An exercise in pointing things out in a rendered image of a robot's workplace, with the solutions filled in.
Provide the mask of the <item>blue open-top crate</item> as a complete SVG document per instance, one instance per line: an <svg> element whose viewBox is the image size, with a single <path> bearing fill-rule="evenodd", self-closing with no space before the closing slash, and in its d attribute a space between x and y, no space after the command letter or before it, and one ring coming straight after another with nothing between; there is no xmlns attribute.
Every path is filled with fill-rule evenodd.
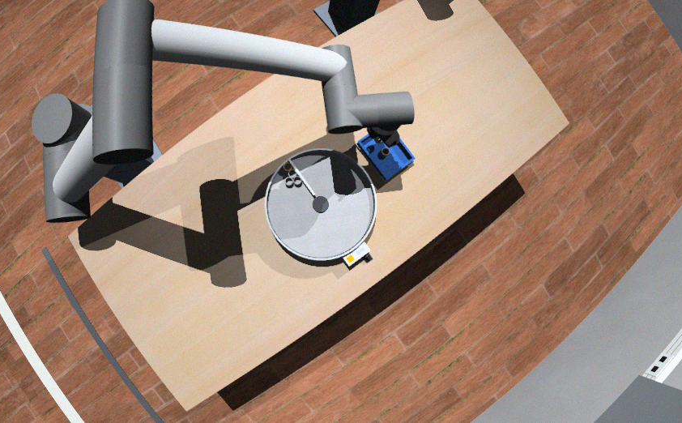
<svg viewBox="0 0 682 423"><path fill-rule="evenodd" d="M375 143L374 139L369 137L369 134L357 142L357 145L385 180L388 180L415 159L401 139L399 144L389 148L390 153L388 156L381 154L381 150L387 146L383 142Z"/></svg>

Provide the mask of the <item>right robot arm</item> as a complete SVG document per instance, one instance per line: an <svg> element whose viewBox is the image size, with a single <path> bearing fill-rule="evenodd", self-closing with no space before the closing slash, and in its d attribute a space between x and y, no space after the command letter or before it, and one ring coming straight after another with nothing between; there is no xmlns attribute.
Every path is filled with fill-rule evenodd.
<svg viewBox="0 0 682 423"><path fill-rule="evenodd" d="M414 122L410 92L358 95L347 45L318 48L154 19L149 0L108 0L97 11L92 107L55 93L32 116L43 143L46 222L91 218L89 188L115 165L153 156L152 61L322 81L330 134Z"/></svg>

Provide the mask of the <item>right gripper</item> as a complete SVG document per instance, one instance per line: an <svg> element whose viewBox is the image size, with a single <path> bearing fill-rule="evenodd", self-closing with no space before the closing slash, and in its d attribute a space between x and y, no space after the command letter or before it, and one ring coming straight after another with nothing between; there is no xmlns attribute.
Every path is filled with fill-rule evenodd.
<svg viewBox="0 0 682 423"><path fill-rule="evenodd" d="M382 141L387 147L392 147L400 143L399 133L397 130L385 131L378 127L367 128L369 136L374 139L375 143Z"/></svg>

